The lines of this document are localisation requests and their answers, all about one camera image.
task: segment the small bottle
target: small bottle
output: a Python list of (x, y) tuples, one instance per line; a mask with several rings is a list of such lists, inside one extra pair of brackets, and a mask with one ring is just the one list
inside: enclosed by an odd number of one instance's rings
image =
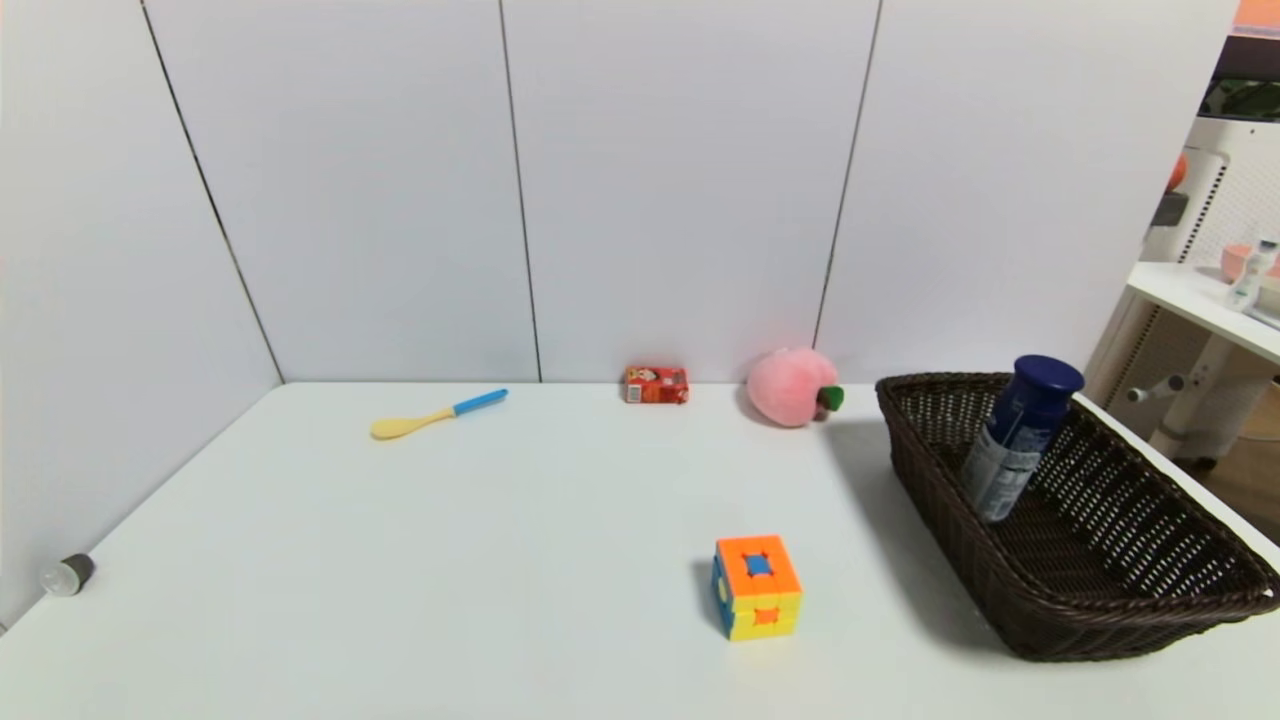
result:
[(960, 470), (979, 518), (997, 523), (1009, 516), (1066, 418), (1071, 395), (1083, 387), (1084, 375), (1061, 360), (1023, 355), (1014, 363), (1014, 378), (996, 398)]
[(1231, 290), (1226, 293), (1226, 306), (1231, 310), (1248, 313), (1258, 302), (1258, 293), (1262, 292), (1262, 278), (1271, 272), (1280, 255), (1280, 243), (1274, 240), (1258, 238), (1257, 247), (1244, 261), (1240, 277), (1231, 283)]
[(93, 577), (93, 560), (77, 552), (61, 562), (51, 562), (40, 570), (40, 585), (49, 594), (70, 597), (84, 588)]

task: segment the peach plush toy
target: peach plush toy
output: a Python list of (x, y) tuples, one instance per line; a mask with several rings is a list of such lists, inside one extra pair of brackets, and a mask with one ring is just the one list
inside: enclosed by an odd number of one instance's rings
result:
[(826, 419), (840, 409), (845, 391), (836, 384), (836, 366), (815, 350), (778, 350), (751, 368), (746, 395), (765, 418), (785, 428)]

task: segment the yellow spoon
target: yellow spoon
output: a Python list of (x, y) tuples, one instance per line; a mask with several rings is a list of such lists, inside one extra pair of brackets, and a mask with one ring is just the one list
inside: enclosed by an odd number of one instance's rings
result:
[(490, 402), (498, 402), (503, 397), (507, 397), (506, 389), (498, 389), (488, 395), (481, 395), (480, 397), (472, 397), (454, 405), (453, 407), (445, 407), (439, 413), (433, 413), (424, 418), (388, 418), (387, 420), (378, 420), (374, 427), (369, 430), (374, 436), (374, 439), (396, 439), (398, 437), (404, 437), (413, 430), (425, 428), (436, 420), (444, 420), (447, 418), (457, 418), (463, 413), (470, 413), (477, 407), (489, 405)]

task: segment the printed label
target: printed label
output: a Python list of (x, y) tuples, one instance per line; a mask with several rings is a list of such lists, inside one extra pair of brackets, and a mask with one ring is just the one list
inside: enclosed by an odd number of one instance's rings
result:
[[(1033, 445), (1028, 442), (1029, 439), (1015, 438), (1014, 446)], [(965, 492), (973, 501), (974, 509), (978, 510), (978, 515), (988, 523), (1009, 516), (1009, 511), (1014, 509), (1018, 496), (1027, 487), (1027, 480), (1030, 479), (1039, 461), (1039, 452), (1007, 450), (996, 442), (991, 437), (991, 432), (983, 427), (960, 473)]]

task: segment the rubik's cube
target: rubik's cube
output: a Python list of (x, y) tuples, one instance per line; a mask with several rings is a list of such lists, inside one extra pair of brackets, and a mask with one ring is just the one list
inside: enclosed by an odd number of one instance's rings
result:
[(717, 541), (712, 592), (730, 641), (790, 635), (804, 600), (778, 536)]

